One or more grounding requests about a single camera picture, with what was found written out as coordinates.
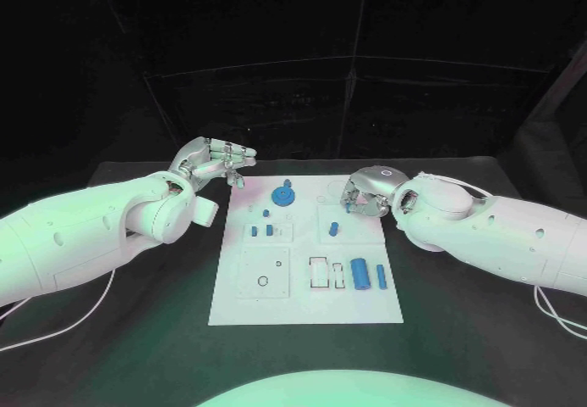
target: small blue piece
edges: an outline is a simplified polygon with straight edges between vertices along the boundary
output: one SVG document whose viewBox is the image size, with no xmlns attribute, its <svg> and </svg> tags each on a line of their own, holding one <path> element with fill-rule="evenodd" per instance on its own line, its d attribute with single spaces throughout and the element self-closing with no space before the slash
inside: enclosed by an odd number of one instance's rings
<svg viewBox="0 0 587 407">
<path fill-rule="evenodd" d="M 367 290 L 371 288 L 369 273 L 367 272 L 365 259 L 354 259 L 351 261 L 352 280 L 355 282 L 356 290 Z"/>
<path fill-rule="evenodd" d="M 377 278 L 380 279 L 380 289 L 388 289 L 388 282 L 385 281 L 385 272 L 382 271 L 382 265 L 377 265 Z"/>
<path fill-rule="evenodd" d="M 292 202 L 296 200 L 294 190 L 287 186 L 276 188 L 276 191 L 271 193 L 271 200 L 277 206 L 290 205 Z"/>
<path fill-rule="evenodd" d="M 330 236 L 336 236 L 338 232 L 339 232 L 339 224 L 336 222 L 333 222 L 330 225 L 330 231 L 329 231 Z"/>
</svg>

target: robotic hand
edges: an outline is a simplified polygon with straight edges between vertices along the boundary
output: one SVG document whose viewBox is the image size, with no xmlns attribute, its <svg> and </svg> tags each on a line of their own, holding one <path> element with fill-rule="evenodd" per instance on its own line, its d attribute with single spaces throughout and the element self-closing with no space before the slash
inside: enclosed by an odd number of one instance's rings
<svg viewBox="0 0 587 407">
<path fill-rule="evenodd" d="M 196 138 L 169 171 L 35 202 L 0 220 L 0 306 L 74 287 L 140 252 L 173 243 L 193 221 L 209 226 L 218 205 L 198 196 L 215 177 L 245 186 L 237 169 L 257 152 Z"/>
<path fill-rule="evenodd" d="M 475 198 L 465 188 L 486 195 Z M 394 214 L 410 241 L 514 281 L 587 296 L 587 220 L 518 199 L 495 197 L 444 176 L 413 180 L 384 166 L 352 174 L 348 212 Z"/>
</svg>

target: table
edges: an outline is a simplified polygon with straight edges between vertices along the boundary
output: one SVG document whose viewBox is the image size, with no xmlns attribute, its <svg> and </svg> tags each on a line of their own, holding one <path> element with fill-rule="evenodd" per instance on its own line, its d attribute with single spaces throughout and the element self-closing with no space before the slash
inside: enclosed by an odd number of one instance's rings
<svg viewBox="0 0 587 407">
<path fill-rule="evenodd" d="M 456 177 L 517 197 L 496 160 L 261 161 L 245 176 L 349 174 L 382 164 L 414 176 Z M 169 163 L 103 163 L 91 186 L 126 181 Z M 0 405 L 186 406 L 264 377 L 359 369 L 407 374 L 517 406 L 580 405 L 587 342 L 534 304 L 532 288 L 420 250 L 382 218 L 404 324 L 208 326 L 230 188 L 202 196 L 221 209 L 209 229 L 144 252 L 117 271 L 111 291 L 74 331 L 0 354 Z M 35 298 L 0 328 L 0 343 L 58 331 L 92 307 L 108 276 Z M 587 298 L 548 291 L 563 317 L 581 323 Z"/>
</svg>

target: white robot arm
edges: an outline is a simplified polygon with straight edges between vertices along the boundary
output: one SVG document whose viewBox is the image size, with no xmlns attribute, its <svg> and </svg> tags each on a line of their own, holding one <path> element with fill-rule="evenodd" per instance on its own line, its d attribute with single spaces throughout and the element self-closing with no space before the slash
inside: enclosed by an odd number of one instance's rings
<svg viewBox="0 0 587 407">
<path fill-rule="evenodd" d="M 483 190 L 486 198 L 475 198 L 457 184 L 467 185 L 423 173 L 410 180 L 394 168 L 374 166 L 352 174 L 342 204 L 371 216 L 391 210 L 398 229 L 424 250 L 447 251 L 517 282 L 587 296 L 587 220 Z"/>
<path fill-rule="evenodd" d="M 218 205 L 198 196 L 215 177 L 244 187 L 235 169 L 251 148 L 196 138 L 169 171 L 35 202 L 0 220 L 0 306 L 74 287 L 173 243 L 193 221 L 212 224 Z"/>
</svg>

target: white board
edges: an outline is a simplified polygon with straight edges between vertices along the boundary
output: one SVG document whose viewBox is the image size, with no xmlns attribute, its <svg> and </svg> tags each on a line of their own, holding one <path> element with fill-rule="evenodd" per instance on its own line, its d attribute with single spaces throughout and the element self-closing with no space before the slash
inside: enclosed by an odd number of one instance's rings
<svg viewBox="0 0 587 407">
<path fill-rule="evenodd" d="M 279 207 L 270 195 L 286 178 L 296 200 Z M 209 325 L 404 322 L 381 220 L 348 214 L 339 204 L 348 179 L 250 176 L 245 189 L 232 188 Z M 333 221 L 339 223 L 335 237 L 329 235 Z M 273 236 L 267 236 L 268 224 Z M 315 269 L 320 287 L 310 286 L 310 258 L 326 258 L 328 284 L 322 282 L 323 260 Z M 372 285 L 367 290 L 354 285 L 351 261 L 356 258 L 367 260 Z M 335 264 L 342 265 L 342 271 L 338 265 L 335 272 Z M 380 289 L 377 265 L 385 269 L 385 290 Z M 341 280 L 345 288 L 338 288 Z"/>
</svg>

